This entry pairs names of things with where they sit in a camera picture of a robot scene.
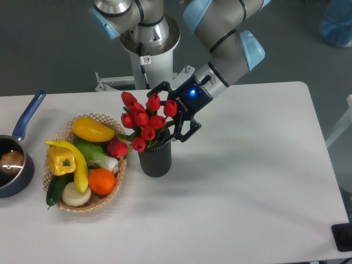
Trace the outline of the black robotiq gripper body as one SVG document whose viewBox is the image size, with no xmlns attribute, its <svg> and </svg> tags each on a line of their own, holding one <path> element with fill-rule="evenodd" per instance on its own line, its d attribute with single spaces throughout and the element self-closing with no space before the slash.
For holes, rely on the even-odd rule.
<svg viewBox="0 0 352 264">
<path fill-rule="evenodd" d="M 170 115 L 172 118 L 181 111 L 184 120 L 191 120 L 199 110 L 213 100 L 196 78 L 189 78 L 175 90 L 172 90 L 169 82 L 166 82 L 166 87 L 169 93 L 167 100 L 175 101 L 177 105 L 175 115 Z"/>
</svg>

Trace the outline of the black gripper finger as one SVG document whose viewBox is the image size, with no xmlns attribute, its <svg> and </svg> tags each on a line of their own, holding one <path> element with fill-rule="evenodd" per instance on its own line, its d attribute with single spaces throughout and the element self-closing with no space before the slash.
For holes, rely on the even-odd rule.
<svg viewBox="0 0 352 264">
<path fill-rule="evenodd" d="M 184 111 L 178 111 L 173 118 L 174 120 L 174 131 L 171 133 L 169 139 L 171 141 L 187 141 L 193 136 L 200 128 L 201 124 L 194 118 L 195 113 L 186 113 Z M 189 122 L 188 130 L 184 129 L 184 124 Z"/>
<path fill-rule="evenodd" d="M 157 85 L 155 88 L 151 89 L 146 96 L 150 98 L 153 94 L 159 94 L 160 92 L 165 91 L 165 92 L 172 92 L 172 88 L 169 82 L 163 81 L 159 85 Z"/>
</svg>

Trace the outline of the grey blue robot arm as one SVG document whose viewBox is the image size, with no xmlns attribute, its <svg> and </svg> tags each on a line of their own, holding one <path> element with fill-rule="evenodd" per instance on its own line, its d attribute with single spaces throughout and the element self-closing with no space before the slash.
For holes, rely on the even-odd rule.
<svg viewBox="0 0 352 264">
<path fill-rule="evenodd" d="M 237 26 L 266 1 L 191 1 L 183 19 L 211 59 L 199 70 L 173 73 L 173 50 L 180 40 L 177 22 L 163 1 L 95 1 L 89 14 L 102 34 L 118 38 L 129 52 L 137 89 L 166 91 L 177 103 L 169 140 L 186 141 L 199 128 L 195 114 L 265 57 L 257 39 Z"/>
</svg>

